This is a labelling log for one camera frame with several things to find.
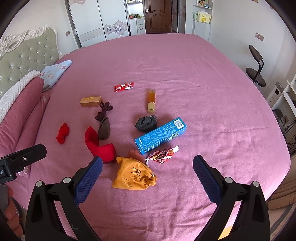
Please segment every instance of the wooden door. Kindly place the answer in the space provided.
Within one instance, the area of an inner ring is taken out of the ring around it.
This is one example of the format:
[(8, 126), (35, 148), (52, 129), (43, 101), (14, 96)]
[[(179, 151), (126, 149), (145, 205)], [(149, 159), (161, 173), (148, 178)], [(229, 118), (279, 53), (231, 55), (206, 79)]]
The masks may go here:
[(144, 0), (144, 14), (147, 34), (172, 32), (171, 0)]

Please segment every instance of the white fluffy blanket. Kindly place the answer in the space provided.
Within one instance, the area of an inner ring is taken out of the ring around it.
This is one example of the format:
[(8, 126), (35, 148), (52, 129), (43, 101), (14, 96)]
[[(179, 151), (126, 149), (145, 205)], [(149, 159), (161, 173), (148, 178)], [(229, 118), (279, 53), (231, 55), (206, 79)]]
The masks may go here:
[(41, 73), (37, 70), (32, 70), (26, 74), (19, 82), (13, 85), (0, 99), (0, 124), (4, 120), (7, 112), (15, 102), (19, 94), (26, 87), (26, 85), (35, 77), (40, 76)]

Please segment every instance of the chair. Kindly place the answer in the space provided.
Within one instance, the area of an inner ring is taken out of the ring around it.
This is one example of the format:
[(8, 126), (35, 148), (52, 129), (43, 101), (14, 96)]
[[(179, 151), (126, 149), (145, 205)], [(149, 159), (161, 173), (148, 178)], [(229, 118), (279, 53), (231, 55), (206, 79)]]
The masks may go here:
[(252, 45), (249, 45), (249, 49), (250, 49), (251, 54), (253, 55), (254, 59), (259, 64), (259, 69), (258, 69), (258, 71), (256, 71), (252, 68), (246, 68), (246, 73), (251, 78), (253, 83), (256, 83), (257, 85), (264, 88), (264, 87), (266, 87), (266, 83), (265, 83), (265, 80), (260, 75), (261, 70), (263, 69), (263, 66), (264, 66), (263, 58)]

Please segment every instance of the pink blanket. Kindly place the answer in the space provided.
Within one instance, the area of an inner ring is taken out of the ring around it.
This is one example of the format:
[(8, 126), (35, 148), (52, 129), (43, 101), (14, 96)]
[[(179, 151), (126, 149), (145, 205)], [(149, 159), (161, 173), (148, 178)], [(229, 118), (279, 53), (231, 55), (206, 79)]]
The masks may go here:
[[(124, 37), (75, 51), (60, 61), (65, 60), (73, 64), (52, 88), (36, 139), (36, 144), (46, 146), (47, 157), (32, 165), (29, 179), (18, 177), (9, 183), (24, 207), (38, 180), (60, 182), (92, 160), (84, 134), (89, 126), (99, 128), (95, 116), (100, 108), (81, 107), (83, 97), (102, 96), (114, 106), (107, 113), (110, 138), (100, 143), (113, 143), (118, 156), (126, 157), (136, 148), (134, 139), (142, 135), (135, 124), (148, 115), (149, 88), (156, 89), (159, 126), (179, 116), (187, 125), (185, 134), (161, 147), (179, 145), (179, 152), (164, 164), (150, 162), (158, 177), (156, 186), (144, 191), (112, 188), (118, 164), (104, 164), (80, 205), (102, 240), (194, 240), (216, 208), (193, 171), (197, 154), (238, 183), (259, 181), (265, 198), (290, 168), (285, 140), (263, 96), (235, 64), (196, 35)], [(133, 89), (114, 93), (113, 85), (133, 81)], [(56, 135), (63, 123), (70, 134), (61, 145)]]

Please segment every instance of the shelf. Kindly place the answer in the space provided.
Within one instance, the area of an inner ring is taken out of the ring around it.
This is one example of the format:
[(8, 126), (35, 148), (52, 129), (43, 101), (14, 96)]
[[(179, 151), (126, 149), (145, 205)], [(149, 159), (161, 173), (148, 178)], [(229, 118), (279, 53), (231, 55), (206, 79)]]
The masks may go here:
[(283, 91), (283, 96), (285, 97), (286, 101), (288, 102), (290, 108), (293, 111), (294, 116), (296, 117), (296, 107), (293, 104), (293, 101), (291, 100), (290, 96), (288, 95), (288, 93), (286, 91)]
[[(193, 6), (195, 6), (195, 7), (203, 7), (203, 6), (198, 6), (198, 5), (193, 5)], [(211, 10), (213, 10), (213, 9), (210, 8), (210, 7), (203, 7), (203, 8), (207, 8), (207, 9), (211, 9)]]
[[(140, 17), (140, 18), (145, 18), (145, 17)], [(140, 19), (140, 18), (130, 18), (130, 20), (132, 20), (132, 19)]]
[(195, 20), (195, 19), (193, 19), (193, 21), (198, 22), (198, 23), (205, 23), (205, 22), (199, 22), (199, 21), (197, 21), (197, 20)]
[(128, 2), (127, 4), (134, 4), (134, 3), (143, 3), (143, 2)]
[(292, 91), (294, 92), (294, 94), (296, 95), (296, 90), (293, 87), (292, 83), (290, 83), (290, 81), (287, 80), (288, 85), (291, 87)]

